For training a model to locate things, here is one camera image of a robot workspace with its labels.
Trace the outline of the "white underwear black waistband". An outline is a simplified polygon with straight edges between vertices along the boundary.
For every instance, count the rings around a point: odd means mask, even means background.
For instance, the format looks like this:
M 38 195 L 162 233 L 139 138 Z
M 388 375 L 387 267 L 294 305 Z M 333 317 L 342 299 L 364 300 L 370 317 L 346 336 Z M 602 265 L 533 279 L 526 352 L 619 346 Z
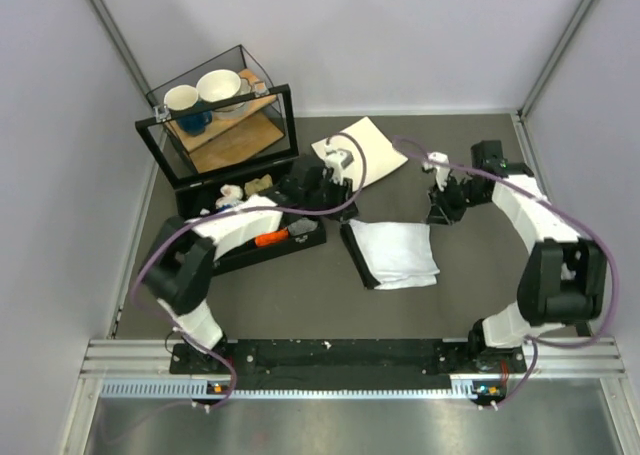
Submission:
M 368 290 L 397 290 L 437 284 L 430 227 L 424 223 L 355 219 L 340 226 L 341 239 Z

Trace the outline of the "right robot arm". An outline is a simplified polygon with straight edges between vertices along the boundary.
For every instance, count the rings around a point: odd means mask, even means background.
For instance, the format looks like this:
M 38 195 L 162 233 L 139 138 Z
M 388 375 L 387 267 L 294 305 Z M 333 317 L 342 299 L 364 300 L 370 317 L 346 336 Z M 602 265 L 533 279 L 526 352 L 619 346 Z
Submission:
M 607 258 L 595 241 L 549 208 L 533 171 L 523 162 L 508 161 L 499 141 L 473 145 L 471 156 L 472 167 L 461 180 L 441 152 L 428 154 L 422 169 L 435 175 L 427 223 L 453 225 L 468 209 L 493 204 L 528 252 L 515 301 L 476 321 L 469 332 L 467 359 L 487 371 L 502 360 L 503 349 L 518 347 L 527 337 L 599 317 Z

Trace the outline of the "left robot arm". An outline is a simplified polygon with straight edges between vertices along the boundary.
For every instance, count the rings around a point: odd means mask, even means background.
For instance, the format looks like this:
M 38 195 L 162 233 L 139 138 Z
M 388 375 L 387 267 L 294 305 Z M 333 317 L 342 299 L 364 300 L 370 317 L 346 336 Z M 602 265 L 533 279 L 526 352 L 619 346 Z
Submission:
M 363 187 L 341 163 L 298 160 L 262 191 L 211 215 L 165 221 L 136 282 L 144 285 L 205 371 L 226 362 L 225 334 L 207 302 L 214 276 L 325 243 L 323 221 L 358 213 Z

